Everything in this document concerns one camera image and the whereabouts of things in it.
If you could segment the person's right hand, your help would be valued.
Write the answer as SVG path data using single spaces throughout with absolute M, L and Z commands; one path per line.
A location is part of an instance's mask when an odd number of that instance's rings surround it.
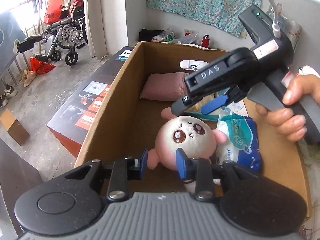
M 292 79 L 283 97 L 283 103 L 291 106 L 305 94 L 310 94 L 319 103 L 319 77 L 310 74 L 297 76 Z M 279 135 L 287 137 L 289 141 L 297 142 L 307 132 L 305 117 L 294 115 L 293 111 L 289 108 L 280 109 L 275 112 L 268 111 L 260 104 L 256 104 L 255 108 L 257 113 L 263 116 L 269 125 L 277 129 Z

